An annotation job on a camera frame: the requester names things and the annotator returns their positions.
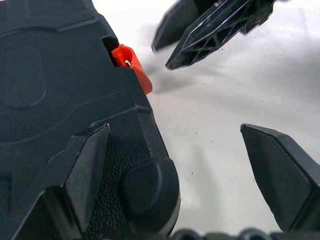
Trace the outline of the black plastic tool case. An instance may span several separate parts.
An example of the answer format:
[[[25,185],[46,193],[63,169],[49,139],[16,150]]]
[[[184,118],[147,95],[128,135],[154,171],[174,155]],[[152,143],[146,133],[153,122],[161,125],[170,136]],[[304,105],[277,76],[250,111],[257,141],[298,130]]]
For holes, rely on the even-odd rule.
[[[28,181],[81,131],[109,126],[102,179],[78,240],[154,239],[177,221],[180,186],[135,71],[92,0],[0,0],[0,155]]]

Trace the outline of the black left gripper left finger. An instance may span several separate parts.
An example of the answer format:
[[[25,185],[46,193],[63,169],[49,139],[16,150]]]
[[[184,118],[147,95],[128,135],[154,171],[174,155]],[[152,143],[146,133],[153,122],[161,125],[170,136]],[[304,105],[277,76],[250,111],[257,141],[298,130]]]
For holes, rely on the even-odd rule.
[[[0,240],[79,240],[102,181],[110,128],[84,129],[28,181],[23,165],[0,155]]]

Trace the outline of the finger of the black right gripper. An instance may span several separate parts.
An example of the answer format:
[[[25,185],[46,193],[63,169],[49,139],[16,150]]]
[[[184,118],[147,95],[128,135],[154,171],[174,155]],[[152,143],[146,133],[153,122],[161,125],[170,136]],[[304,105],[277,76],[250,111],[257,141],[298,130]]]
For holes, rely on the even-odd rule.
[[[165,66],[191,66],[221,49],[236,34],[248,34],[272,14],[274,0],[217,0],[183,33]]]
[[[195,0],[178,0],[158,24],[151,44],[152,51],[157,52],[178,42],[199,16]]]

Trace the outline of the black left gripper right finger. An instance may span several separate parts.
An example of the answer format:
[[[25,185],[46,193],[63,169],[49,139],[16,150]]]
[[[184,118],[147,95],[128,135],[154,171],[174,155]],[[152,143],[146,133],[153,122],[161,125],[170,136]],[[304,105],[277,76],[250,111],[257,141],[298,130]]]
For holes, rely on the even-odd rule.
[[[240,127],[258,188],[279,228],[320,232],[320,164],[274,129]]]

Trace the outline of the orange plastic case latch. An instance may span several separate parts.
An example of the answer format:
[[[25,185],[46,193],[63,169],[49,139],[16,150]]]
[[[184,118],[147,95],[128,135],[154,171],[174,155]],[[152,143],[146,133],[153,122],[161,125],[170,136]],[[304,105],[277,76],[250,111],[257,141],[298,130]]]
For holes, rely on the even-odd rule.
[[[124,44],[120,44],[117,48],[111,51],[111,54],[115,58],[118,67],[128,67],[134,70],[146,95],[152,92],[152,82],[145,73],[136,53],[132,48]]]

